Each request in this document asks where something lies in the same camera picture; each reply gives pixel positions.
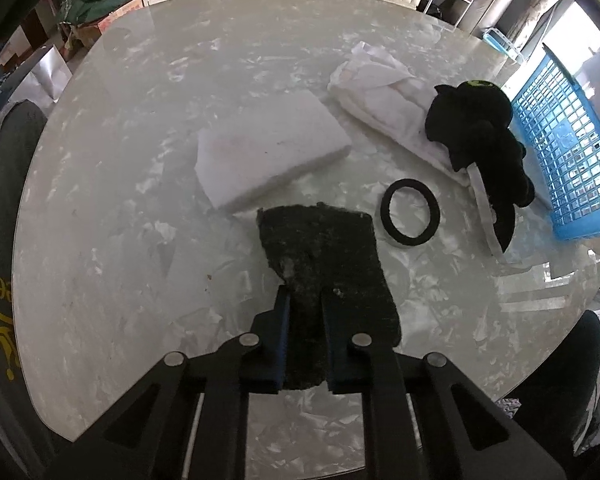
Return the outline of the white quilted cloth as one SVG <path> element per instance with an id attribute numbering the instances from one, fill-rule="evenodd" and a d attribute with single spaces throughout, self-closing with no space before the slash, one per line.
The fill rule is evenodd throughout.
<path id="1" fill-rule="evenodd" d="M 454 171 L 446 148 L 426 137 L 434 87 L 415 77 L 385 48 L 359 42 L 332 73 L 327 90 L 353 117 L 468 187 L 467 172 Z"/>

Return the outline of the black scouring pad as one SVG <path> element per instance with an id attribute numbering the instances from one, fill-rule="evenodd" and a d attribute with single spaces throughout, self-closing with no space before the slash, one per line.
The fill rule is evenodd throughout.
<path id="1" fill-rule="evenodd" d="M 290 290 L 285 389 L 326 382 L 328 304 L 358 315 L 373 341 L 400 344 L 400 316 L 370 214 L 324 203 L 278 206 L 260 209 L 257 226 L 268 265 Z"/>

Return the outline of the white sponge block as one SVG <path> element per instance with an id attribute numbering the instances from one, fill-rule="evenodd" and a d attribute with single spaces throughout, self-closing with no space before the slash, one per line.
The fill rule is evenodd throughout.
<path id="1" fill-rule="evenodd" d="M 200 130 L 195 170 L 211 205 L 233 212 L 346 156 L 351 146 L 327 107 L 301 90 L 269 96 Z"/>

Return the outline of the black plush toy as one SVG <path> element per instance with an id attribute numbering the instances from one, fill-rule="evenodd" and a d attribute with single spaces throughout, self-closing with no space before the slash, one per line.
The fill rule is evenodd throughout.
<path id="1" fill-rule="evenodd" d="M 452 169 L 475 165 L 495 214 L 493 231 L 501 250 L 512 241 L 516 208 L 529 206 L 535 187 L 524 171 L 527 150 L 509 130 L 512 103 L 496 84 L 468 80 L 437 84 L 425 120 L 426 137 L 446 147 Z"/>

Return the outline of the pink cardboard box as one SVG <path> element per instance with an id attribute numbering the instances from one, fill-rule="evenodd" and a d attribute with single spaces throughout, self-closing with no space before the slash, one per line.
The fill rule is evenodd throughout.
<path id="1" fill-rule="evenodd" d="M 143 0 L 131 0 L 123 6 L 120 6 L 120 8 L 117 8 L 117 10 L 110 12 L 104 18 L 88 24 L 87 27 L 95 29 L 102 34 L 114 21 L 117 21 L 118 18 L 122 18 L 125 14 L 129 14 L 133 11 L 143 9 L 143 7 Z"/>

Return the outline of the blue plastic basket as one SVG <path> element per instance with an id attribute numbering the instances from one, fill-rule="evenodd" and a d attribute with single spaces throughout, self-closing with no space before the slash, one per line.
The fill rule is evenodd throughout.
<path id="1" fill-rule="evenodd" d="M 549 47 L 516 96 L 514 121 L 535 154 L 560 240 L 600 236 L 600 118 Z"/>

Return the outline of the silver gift bag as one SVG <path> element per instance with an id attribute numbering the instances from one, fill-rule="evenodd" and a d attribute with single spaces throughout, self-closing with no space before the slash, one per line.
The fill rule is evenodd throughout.
<path id="1" fill-rule="evenodd" d="M 8 100 L 28 100 L 48 116 L 71 77 L 71 70 L 55 46 L 39 48 L 9 76 Z"/>

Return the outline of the dark chair with yellow print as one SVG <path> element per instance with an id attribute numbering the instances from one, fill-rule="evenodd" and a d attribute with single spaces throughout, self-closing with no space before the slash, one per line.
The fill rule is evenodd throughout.
<path id="1" fill-rule="evenodd" d="M 25 100 L 0 118 L 0 445 L 28 474 L 41 468 L 44 442 L 20 366 L 12 314 L 12 244 L 30 161 L 46 124 L 43 112 Z"/>

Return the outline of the white grey cloth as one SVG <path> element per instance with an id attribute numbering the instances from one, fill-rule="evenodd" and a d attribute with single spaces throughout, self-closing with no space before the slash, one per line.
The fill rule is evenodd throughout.
<path id="1" fill-rule="evenodd" d="M 478 166 L 476 164 L 469 165 L 467 167 L 467 173 L 472 192 L 474 192 L 480 222 L 484 236 L 486 237 L 486 244 L 489 247 L 491 255 L 498 260 L 498 262 L 506 263 L 504 252 L 502 251 L 500 242 L 498 241 L 494 230 L 496 217 L 489 203 L 489 197 L 488 194 L 486 194 L 486 188 L 484 187 Z"/>

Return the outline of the blue white storage bin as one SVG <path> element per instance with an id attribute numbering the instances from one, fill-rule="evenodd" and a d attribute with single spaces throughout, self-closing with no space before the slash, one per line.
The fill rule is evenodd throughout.
<path id="1" fill-rule="evenodd" d="M 509 58 L 518 64 L 526 62 L 524 55 L 514 46 L 514 44 L 497 28 L 487 28 L 482 33 L 482 40 L 493 49 L 506 54 Z"/>

